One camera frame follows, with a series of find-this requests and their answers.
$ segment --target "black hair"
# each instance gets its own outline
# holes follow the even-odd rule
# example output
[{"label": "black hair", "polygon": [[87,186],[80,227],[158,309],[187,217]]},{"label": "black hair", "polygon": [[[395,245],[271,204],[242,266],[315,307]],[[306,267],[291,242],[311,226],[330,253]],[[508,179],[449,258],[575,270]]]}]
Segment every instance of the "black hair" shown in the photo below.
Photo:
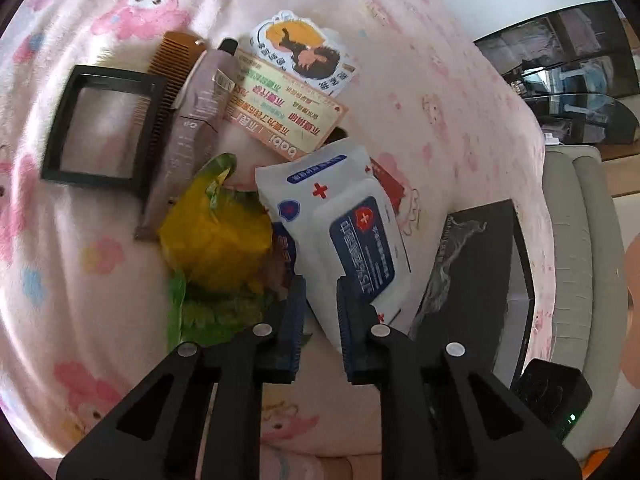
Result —
[{"label": "black hair", "polygon": [[324,56],[326,61],[315,60],[308,68],[304,68],[298,64],[299,52],[293,53],[293,70],[298,72],[302,77],[308,79],[326,79],[333,75],[335,68],[340,63],[340,53],[331,47],[320,45],[313,49],[318,56]]}]

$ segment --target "card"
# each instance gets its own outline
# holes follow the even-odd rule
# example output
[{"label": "card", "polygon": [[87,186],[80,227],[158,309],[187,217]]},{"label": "card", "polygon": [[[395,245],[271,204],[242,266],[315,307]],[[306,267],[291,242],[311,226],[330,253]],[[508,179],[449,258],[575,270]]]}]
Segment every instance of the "card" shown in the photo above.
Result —
[{"label": "card", "polygon": [[290,10],[260,23],[244,47],[330,96],[338,95],[358,73],[336,32],[322,30]]},{"label": "card", "polygon": [[322,146],[347,108],[275,65],[238,50],[238,84],[225,119],[288,160]]}]

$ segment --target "red cross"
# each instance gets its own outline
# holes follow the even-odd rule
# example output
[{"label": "red cross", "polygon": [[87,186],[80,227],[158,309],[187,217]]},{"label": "red cross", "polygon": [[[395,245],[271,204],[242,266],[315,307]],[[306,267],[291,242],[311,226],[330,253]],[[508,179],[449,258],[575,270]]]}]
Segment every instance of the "red cross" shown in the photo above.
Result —
[{"label": "red cross", "polygon": [[316,190],[314,191],[314,196],[321,196],[322,198],[326,198],[325,191],[329,189],[327,186],[320,186],[317,182],[314,184]]}]

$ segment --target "wipes package lid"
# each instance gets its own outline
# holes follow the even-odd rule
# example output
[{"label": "wipes package lid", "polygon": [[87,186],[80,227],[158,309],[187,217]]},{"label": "wipes package lid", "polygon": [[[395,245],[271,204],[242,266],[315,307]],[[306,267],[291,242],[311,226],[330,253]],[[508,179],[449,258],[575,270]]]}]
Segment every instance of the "wipes package lid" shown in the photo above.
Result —
[{"label": "wipes package lid", "polygon": [[364,147],[338,140],[299,160],[257,168],[255,180],[274,231],[290,237],[292,268],[309,304],[340,349],[336,287],[354,276],[363,298],[391,323],[409,289],[410,269],[391,201]]}]

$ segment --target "gray cushion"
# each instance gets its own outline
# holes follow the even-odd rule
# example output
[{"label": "gray cushion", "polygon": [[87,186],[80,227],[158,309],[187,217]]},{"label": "gray cushion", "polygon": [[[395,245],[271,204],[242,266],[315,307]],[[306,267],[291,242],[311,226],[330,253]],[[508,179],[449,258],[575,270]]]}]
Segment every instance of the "gray cushion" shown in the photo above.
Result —
[{"label": "gray cushion", "polygon": [[542,189],[556,248],[551,360],[582,370],[593,306],[591,237],[580,182],[571,158],[563,153],[546,153]]},{"label": "gray cushion", "polygon": [[576,458],[583,459],[593,450],[618,381],[627,306],[622,236],[602,165],[590,156],[580,156],[574,160],[574,168],[587,211],[593,254],[593,313],[582,369],[593,397],[564,445]]}]

